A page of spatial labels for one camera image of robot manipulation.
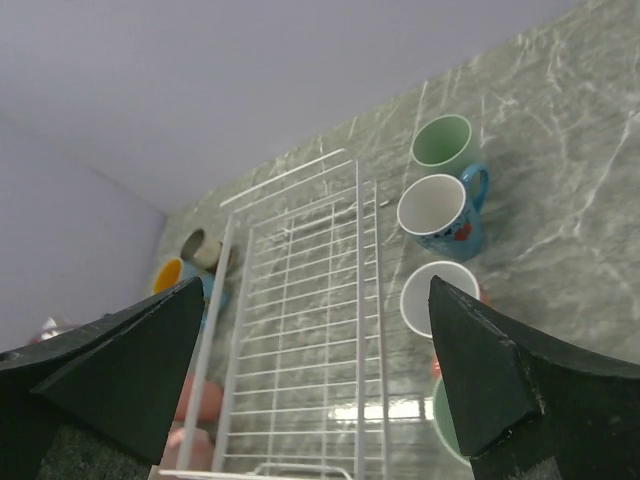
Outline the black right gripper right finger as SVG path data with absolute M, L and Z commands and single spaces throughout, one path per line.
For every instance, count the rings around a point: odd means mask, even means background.
M 438 276 L 428 306 L 475 478 L 638 478 L 638 365 L 543 333 Z

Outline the pale green tumbler cup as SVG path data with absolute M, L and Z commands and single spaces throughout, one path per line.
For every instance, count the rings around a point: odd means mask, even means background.
M 453 423 L 446 389 L 441 377 L 438 377 L 432 396 L 433 425 L 445 449 L 460 463 L 470 468 L 471 464 L 467 457 L 461 454 L 460 447 Z

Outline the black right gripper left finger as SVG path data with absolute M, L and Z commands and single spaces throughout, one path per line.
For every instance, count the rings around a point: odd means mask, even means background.
M 145 479 L 163 455 L 204 310 L 180 282 L 1 355 L 4 479 Z

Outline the salmon mug white inside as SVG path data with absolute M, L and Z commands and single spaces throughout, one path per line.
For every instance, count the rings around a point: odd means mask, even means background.
M 489 297 L 473 273 L 453 261 L 427 263 L 414 271 L 405 282 L 400 296 L 400 311 L 406 325 L 416 334 L 433 339 L 428 300 L 431 280 L 438 276 L 475 299 L 489 304 Z

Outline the blue patterned mug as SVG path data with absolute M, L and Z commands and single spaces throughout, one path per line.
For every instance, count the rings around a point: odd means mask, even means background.
M 401 229 L 421 247 L 457 262 L 481 251 L 480 212 L 489 191 L 486 166 L 472 164 L 459 177 L 433 174 L 414 182 L 401 196 L 396 216 Z

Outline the light green cup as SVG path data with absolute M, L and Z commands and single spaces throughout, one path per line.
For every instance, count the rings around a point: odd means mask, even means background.
M 470 121 L 457 114 L 440 116 L 422 127 L 413 139 L 411 156 L 426 175 L 459 177 L 467 167 L 485 162 Z

